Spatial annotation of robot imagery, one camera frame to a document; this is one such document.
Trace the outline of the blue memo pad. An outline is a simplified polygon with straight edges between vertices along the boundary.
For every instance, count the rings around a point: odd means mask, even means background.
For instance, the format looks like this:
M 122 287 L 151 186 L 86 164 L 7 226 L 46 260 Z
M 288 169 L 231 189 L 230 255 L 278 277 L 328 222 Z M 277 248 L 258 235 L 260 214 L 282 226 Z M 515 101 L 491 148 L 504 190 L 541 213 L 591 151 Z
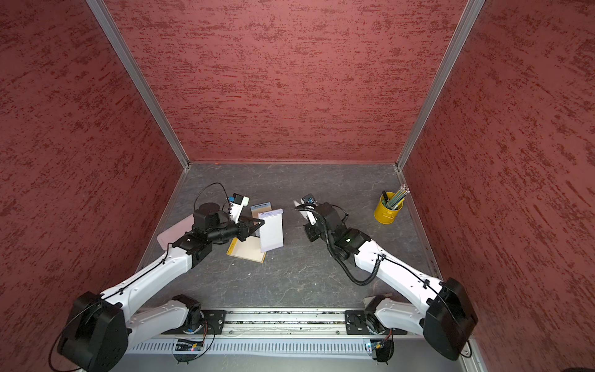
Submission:
M 251 215 L 255 219 L 259 218 L 260 213 L 270 212 L 271 210 L 272 206 L 270 202 L 264 202 L 250 207 Z

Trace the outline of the yellow memo pad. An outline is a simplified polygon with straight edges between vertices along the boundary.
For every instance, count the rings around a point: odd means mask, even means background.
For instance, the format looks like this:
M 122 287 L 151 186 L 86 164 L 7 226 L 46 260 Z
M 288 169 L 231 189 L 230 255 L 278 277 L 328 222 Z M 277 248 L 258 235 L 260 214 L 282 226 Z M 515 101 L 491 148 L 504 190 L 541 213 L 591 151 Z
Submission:
M 226 254 L 257 263 L 263 263 L 266 257 L 266 253 L 261 251 L 259 237 L 248 237 L 245 241 L 234 238 Z

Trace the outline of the purple memo pad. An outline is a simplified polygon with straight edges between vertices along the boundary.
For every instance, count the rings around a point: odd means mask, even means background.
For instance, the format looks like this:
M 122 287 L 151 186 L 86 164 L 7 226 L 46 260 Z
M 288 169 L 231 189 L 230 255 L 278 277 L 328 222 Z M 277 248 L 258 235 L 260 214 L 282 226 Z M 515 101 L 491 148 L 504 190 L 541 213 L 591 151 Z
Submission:
M 276 209 L 268 212 L 261 212 L 258 217 L 264 221 L 263 226 L 259 229 L 260 250 L 263 253 L 266 253 L 283 247 L 283 210 Z

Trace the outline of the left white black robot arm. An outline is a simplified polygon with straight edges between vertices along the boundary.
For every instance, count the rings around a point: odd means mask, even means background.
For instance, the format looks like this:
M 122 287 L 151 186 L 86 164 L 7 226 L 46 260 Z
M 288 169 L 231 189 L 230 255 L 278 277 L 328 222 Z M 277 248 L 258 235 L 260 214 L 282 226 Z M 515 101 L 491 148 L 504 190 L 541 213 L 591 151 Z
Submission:
M 264 220 L 243 215 L 242 210 L 236 203 L 230 212 L 205 203 L 162 232 L 157 240 L 164 252 L 153 263 L 119 285 L 100 294 L 88 291 L 74 301 L 51 352 L 84 371 L 109 371 L 128 350 L 166 331 L 206 336 L 209 323 L 195 299 L 181 294 L 147 311 L 141 307 L 203 262 L 213 246 L 244 241 L 264 226 Z

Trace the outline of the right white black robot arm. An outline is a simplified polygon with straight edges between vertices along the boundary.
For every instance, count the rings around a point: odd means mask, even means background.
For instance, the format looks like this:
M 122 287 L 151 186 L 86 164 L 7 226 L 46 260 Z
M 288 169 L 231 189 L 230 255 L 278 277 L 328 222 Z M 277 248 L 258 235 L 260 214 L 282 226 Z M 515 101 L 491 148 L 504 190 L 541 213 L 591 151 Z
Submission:
M 401 304 L 387 296 L 373 298 L 365 311 L 370 331 L 399 329 L 423 336 L 430 347 L 451 361 L 469 350 L 479 319 L 460 282 L 453 278 L 442 281 L 389 254 L 369 235 L 347 227 L 332 204 L 296 202 L 294 207 L 307 220 L 308 239 L 322 240 L 351 282 L 362 287 L 380 279 L 406 299 Z

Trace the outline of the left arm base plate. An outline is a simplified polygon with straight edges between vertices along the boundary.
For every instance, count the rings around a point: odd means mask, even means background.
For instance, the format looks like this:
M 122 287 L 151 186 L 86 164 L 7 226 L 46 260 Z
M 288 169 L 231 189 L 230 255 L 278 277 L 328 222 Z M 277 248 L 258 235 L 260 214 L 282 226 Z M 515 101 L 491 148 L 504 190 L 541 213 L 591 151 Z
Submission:
M 201 336 L 204 333 L 209 335 L 221 335 L 226 322 L 226 310 L 201 310 L 201 316 L 198 323 L 194 325 L 183 324 L 182 326 L 167 330 L 164 335 L 186 335 Z

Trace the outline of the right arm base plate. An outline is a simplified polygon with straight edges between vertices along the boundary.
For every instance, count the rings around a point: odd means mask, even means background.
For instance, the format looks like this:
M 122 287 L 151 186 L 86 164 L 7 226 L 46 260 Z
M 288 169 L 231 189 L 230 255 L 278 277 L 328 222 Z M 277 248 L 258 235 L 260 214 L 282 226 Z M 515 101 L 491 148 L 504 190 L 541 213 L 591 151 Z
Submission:
M 349 336 L 388 336 L 389 333 L 394 336 L 404 336 L 408 334 L 407 331 L 401 329 L 389 330 L 364 310 L 346 310 L 344 315 L 346 334 Z

